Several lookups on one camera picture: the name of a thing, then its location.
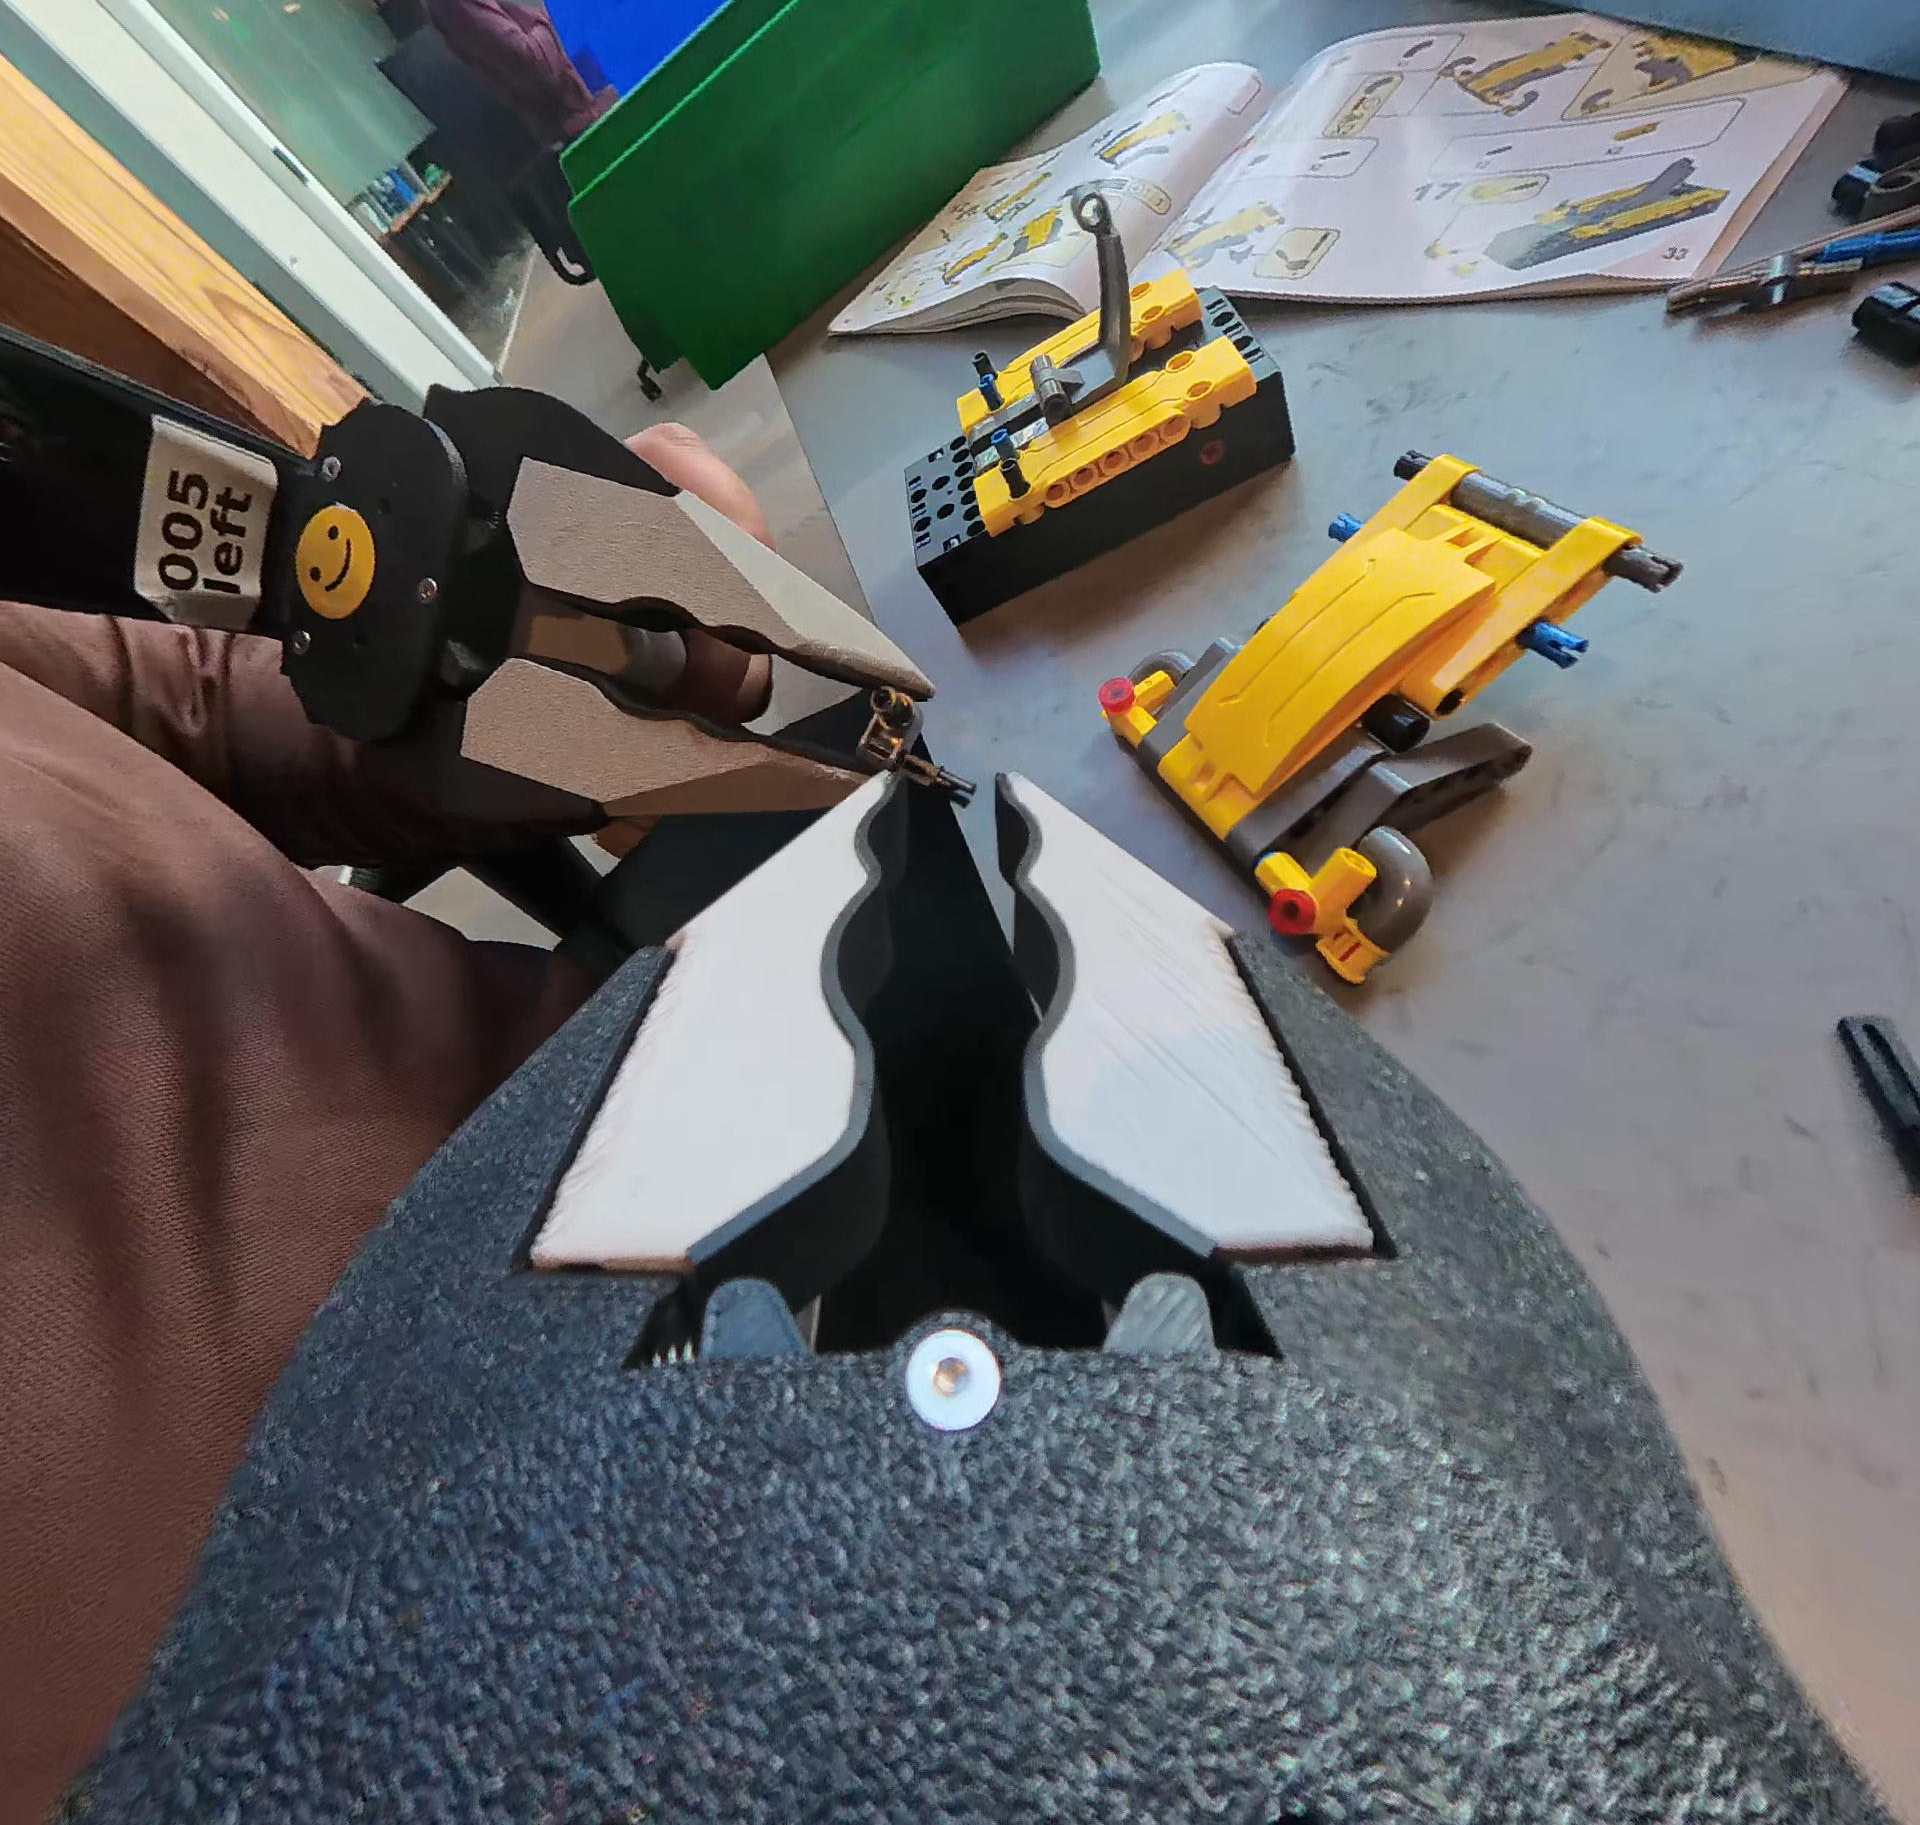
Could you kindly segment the white framed glass partition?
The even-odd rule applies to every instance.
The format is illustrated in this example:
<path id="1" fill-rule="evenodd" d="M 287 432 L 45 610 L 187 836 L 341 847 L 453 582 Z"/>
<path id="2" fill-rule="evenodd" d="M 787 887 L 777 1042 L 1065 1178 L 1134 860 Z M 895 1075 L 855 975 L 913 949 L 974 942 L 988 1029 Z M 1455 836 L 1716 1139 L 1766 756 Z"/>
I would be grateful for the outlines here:
<path id="1" fill-rule="evenodd" d="M 498 380 L 507 279 L 377 0 L 5 0 L 5 60 L 378 394 Z"/>

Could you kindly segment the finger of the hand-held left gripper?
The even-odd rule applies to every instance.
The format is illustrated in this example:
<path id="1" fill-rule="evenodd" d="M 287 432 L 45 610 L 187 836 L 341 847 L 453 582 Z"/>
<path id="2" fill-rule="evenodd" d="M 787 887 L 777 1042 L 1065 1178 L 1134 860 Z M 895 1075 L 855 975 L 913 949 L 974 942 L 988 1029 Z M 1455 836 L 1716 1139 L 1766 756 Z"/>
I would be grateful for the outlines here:
<path id="1" fill-rule="evenodd" d="M 507 522 L 528 582 L 577 610 L 665 615 L 838 682 L 935 692 L 864 611 L 687 490 L 524 460 Z"/>
<path id="2" fill-rule="evenodd" d="M 833 685 L 900 687 L 900 656 L 840 670 L 773 660 L 769 707 L 752 724 L 726 726 L 628 712 L 585 675 L 511 660 L 469 702 L 460 752 L 612 818 L 827 807 L 861 792 L 868 772 L 850 756 L 805 750 L 787 730 Z"/>

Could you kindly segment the person's brown shirt torso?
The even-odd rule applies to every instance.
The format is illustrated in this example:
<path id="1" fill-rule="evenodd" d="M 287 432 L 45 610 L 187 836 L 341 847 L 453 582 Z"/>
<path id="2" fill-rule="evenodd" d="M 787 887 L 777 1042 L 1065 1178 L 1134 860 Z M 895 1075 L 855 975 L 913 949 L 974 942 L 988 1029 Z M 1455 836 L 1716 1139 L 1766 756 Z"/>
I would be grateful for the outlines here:
<path id="1" fill-rule="evenodd" d="M 42 1821 L 330 1286 L 596 978 L 296 862 L 5 660 L 2 734 L 2 1796 Z M 478 851 L 600 823 L 373 753 Z"/>

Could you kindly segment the person's left hand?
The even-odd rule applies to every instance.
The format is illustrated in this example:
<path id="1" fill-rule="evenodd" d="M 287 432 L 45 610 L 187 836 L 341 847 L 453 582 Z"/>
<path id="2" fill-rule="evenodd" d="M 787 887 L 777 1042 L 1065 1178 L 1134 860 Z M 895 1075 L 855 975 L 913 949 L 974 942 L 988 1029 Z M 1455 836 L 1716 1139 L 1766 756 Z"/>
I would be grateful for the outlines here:
<path id="1" fill-rule="evenodd" d="M 704 437 L 675 420 L 660 420 L 626 437 L 626 447 L 685 492 L 732 517 L 765 545 L 775 532 L 750 485 Z M 773 660 L 750 654 L 706 632 L 687 630 L 682 674 L 658 696 L 662 705 L 685 707 L 715 722 L 744 724 L 771 699 Z"/>

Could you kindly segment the grey connector with black pins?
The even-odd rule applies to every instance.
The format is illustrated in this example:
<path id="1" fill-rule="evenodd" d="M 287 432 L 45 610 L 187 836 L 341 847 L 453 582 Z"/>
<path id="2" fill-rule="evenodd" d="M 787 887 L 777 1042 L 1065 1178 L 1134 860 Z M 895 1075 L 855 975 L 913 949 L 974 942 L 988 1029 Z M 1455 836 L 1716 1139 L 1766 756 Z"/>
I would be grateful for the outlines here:
<path id="1" fill-rule="evenodd" d="M 870 718 L 856 746 L 856 759 L 870 772 L 896 773 L 937 789 L 950 803 L 973 803 L 977 783 L 937 764 L 923 750 L 923 702 L 896 685 L 877 685 Z"/>

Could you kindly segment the black yellow toy base assembly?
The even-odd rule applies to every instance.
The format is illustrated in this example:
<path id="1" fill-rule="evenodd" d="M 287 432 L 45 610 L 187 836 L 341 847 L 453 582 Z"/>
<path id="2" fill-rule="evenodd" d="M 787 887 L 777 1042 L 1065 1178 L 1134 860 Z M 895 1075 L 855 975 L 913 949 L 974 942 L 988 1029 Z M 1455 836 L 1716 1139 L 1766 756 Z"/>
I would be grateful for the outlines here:
<path id="1" fill-rule="evenodd" d="M 956 624 L 1295 456 L 1285 371 L 1236 305 L 1133 279 L 1105 193 L 1071 207 L 1099 312 L 1005 368 L 974 353 L 956 434 L 905 468 L 913 564 Z"/>

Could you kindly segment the green plastic bin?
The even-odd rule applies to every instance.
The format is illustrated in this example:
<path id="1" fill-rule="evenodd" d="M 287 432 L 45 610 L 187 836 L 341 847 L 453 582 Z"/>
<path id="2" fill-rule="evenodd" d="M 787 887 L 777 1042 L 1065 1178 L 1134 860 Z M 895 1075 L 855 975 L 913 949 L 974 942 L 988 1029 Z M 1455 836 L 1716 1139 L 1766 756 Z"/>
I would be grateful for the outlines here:
<path id="1" fill-rule="evenodd" d="M 1088 0 L 726 0 L 560 158 L 637 351 L 718 386 L 1099 73 Z"/>

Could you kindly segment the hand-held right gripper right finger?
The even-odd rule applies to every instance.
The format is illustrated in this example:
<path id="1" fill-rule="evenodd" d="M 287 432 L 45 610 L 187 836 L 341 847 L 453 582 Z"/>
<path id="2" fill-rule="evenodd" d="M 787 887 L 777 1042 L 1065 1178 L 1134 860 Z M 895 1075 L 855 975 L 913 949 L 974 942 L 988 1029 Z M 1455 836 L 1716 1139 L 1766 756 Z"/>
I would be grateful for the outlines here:
<path id="1" fill-rule="evenodd" d="M 1067 1267 L 1373 1253 L 1233 929 L 1020 772 L 995 823 L 1036 1008 L 1020 1195 L 1043 1245 Z"/>

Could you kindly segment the single black pin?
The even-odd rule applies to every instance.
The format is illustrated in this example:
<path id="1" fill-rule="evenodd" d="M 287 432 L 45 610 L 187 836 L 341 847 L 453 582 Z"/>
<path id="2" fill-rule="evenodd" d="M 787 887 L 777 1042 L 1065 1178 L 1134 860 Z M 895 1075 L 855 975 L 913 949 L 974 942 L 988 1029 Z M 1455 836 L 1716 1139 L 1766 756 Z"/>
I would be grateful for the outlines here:
<path id="1" fill-rule="evenodd" d="M 1918 1196 L 1918 1064 L 1894 1020 L 1851 1014 L 1837 1022 L 1863 1094 L 1872 1104 L 1907 1191 Z"/>

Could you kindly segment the wooden table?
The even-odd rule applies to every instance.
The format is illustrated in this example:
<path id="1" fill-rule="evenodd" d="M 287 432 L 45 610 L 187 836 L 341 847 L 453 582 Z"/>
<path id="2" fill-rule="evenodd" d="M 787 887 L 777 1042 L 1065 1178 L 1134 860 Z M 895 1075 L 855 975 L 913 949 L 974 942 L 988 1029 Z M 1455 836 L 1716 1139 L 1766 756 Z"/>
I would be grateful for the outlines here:
<path id="1" fill-rule="evenodd" d="M 304 456 L 369 395 L 10 61 L 2 322 Z"/>

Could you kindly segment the grey desk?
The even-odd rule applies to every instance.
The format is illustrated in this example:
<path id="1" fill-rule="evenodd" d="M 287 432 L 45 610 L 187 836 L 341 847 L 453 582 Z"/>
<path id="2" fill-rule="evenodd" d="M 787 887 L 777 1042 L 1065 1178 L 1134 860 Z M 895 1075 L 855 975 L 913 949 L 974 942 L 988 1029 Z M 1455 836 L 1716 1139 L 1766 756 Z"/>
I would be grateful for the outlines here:
<path id="1" fill-rule="evenodd" d="M 1572 670 L 1473 710 L 1535 744 L 1433 831 L 1439 897 L 1346 1000 L 1556 1223 L 1643 1359 L 1774 1642 L 1916 1821 L 1916 1199 L 1834 1024 L 1916 1044 L 1916 375 L 1847 298 L 1668 322 L 1651 294 L 1254 308 L 1299 452 L 958 632 L 903 468 L 973 350 L 1030 324 L 773 358 L 882 627 L 961 772 L 1032 776 L 1234 925 L 1260 901 L 1116 752 L 1094 685 L 1282 602 L 1411 447 L 1645 534 Z"/>

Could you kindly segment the person's left forearm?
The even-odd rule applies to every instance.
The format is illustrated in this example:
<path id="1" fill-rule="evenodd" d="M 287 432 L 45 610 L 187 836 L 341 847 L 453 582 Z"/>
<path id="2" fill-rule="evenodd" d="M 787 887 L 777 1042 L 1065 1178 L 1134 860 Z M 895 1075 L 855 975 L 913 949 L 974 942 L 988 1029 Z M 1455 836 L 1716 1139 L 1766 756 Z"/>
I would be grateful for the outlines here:
<path id="1" fill-rule="evenodd" d="M 304 865 L 482 845 L 373 748 L 310 722 L 262 637 L 7 602 L 2 660 L 132 735 Z"/>

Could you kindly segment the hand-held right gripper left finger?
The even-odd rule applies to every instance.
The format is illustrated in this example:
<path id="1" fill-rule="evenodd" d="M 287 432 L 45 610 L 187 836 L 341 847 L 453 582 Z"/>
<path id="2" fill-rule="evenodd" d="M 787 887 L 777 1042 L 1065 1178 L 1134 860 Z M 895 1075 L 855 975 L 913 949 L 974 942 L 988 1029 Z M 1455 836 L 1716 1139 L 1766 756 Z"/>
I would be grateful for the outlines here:
<path id="1" fill-rule="evenodd" d="M 872 776 L 691 917 L 532 1236 L 539 1270 L 837 1279 L 886 1216 L 877 1055 L 911 787 Z"/>

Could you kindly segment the yellow grey toy hood assembly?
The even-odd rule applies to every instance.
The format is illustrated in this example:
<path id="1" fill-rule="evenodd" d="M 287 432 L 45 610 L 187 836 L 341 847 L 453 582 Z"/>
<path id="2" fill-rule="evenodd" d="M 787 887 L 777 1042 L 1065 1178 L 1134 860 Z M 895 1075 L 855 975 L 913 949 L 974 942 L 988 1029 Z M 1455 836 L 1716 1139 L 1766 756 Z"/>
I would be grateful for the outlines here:
<path id="1" fill-rule="evenodd" d="M 1158 651 L 1099 689 L 1116 739 L 1254 877 L 1273 929 L 1357 987 L 1429 918 L 1415 836 L 1495 794 L 1531 744 L 1457 712 L 1527 656 L 1572 665 L 1571 618 L 1682 564 L 1450 456 L 1407 452 L 1373 517 L 1244 642 Z"/>

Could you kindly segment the open instruction booklet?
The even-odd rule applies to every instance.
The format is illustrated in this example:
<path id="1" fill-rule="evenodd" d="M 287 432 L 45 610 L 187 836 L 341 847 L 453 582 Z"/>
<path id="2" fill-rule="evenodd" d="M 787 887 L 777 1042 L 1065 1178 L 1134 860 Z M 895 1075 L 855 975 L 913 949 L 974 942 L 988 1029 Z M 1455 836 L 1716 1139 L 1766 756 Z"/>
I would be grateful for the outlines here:
<path id="1" fill-rule="evenodd" d="M 1282 88 L 1198 64 L 977 172 L 831 332 L 1094 312 L 1081 188 L 1136 278 L 1183 265 L 1236 299 L 1668 285 L 1715 265 L 1844 89 L 1834 68 L 1577 12 L 1350 35 Z"/>

